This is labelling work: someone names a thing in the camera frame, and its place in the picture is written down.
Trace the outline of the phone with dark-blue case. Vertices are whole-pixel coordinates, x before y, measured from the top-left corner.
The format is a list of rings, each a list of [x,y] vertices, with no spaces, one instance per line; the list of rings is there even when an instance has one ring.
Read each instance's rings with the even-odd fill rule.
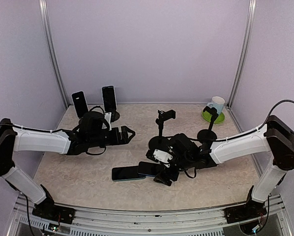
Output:
[[[164,169],[164,166],[156,163],[139,162],[137,173],[147,177],[156,177],[159,172]]]

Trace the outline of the folding phone stand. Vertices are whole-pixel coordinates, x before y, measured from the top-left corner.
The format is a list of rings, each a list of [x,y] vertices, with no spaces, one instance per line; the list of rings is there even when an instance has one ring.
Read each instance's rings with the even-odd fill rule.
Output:
[[[118,111],[111,111],[111,122],[115,122],[120,118]]]

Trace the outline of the black clamp phone stand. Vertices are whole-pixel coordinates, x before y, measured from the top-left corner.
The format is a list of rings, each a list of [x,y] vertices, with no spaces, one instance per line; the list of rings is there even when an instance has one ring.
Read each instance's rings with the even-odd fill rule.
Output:
[[[158,110],[158,118],[156,119],[156,124],[158,125],[158,136],[153,137],[149,143],[149,150],[154,152],[156,149],[161,151],[169,151],[168,143],[169,138],[163,136],[164,122],[169,119],[175,119],[176,112],[174,110],[160,111]]]

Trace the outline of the phone with light-blue case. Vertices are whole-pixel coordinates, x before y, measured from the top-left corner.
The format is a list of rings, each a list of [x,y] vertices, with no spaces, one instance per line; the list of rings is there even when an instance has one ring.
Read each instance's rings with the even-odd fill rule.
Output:
[[[106,112],[117,110],[117,102],[114,86],[105,86],[102,88],[103,105]]]

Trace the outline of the phone with lilac case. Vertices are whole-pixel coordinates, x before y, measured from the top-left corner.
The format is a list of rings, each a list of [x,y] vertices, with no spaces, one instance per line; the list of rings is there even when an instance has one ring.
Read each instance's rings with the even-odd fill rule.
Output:
[[[82,118],[88,112],[88,105],[83,91],[71,94],[75,112],[78,118]]]

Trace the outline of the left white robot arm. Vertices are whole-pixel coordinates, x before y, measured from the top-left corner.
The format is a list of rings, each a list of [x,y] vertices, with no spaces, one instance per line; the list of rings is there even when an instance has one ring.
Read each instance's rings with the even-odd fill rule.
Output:
[[[90,148],[126,145],[135,137],[127,126],[113,128],[111,116],[87,112],[72,130],[39,130],[15,125],[10,119],[0,121],[0,177],[30,199],[47,218],[55,218],[59,211],[47,189],[38,185],[16,166],[15,152],[54,152],[76,156],[89,153]]]

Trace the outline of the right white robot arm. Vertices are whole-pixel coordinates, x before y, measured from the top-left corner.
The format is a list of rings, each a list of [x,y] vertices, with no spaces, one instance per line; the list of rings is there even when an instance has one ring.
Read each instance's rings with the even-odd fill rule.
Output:
[[[261,125],[231,137],[218,139],[212,130],[217,119],[217,110],[205,106],[204,111],[212,116],[209,127],[200,130],[195,139],[184,133],[164,137],[164,122],[175,118],[176,113],[174,110],[158,112],[156,123],[159,134],[149,141],[146,157],[164,165],[165,170],[157,174],[154,181],[171,186],[179,172],[186,173],[190,168],[212,168],[250,154],[271,152],[269,165],[257,184],[251,187],[247,203],[241,207],[241,214],[245,218],[252,218],[260,211],[260,204],[268,199],[286,173],[294,169],[294,131],[269,112]]]

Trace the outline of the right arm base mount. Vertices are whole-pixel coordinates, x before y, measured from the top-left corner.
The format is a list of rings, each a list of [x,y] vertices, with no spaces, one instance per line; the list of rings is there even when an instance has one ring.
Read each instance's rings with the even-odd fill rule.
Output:
[[[228,224],[245,221],[266,215],[267,210],[264,206],[233,206],[224,209],[226,221]]]

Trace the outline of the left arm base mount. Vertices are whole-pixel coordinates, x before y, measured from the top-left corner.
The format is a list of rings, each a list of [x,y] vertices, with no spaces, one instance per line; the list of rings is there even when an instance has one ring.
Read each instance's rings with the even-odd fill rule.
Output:
[[[72,224],[75,216],[75,209],[57,205],[54,205],[49,209],[35,207],[32,210],[32,214],[58,223]]]

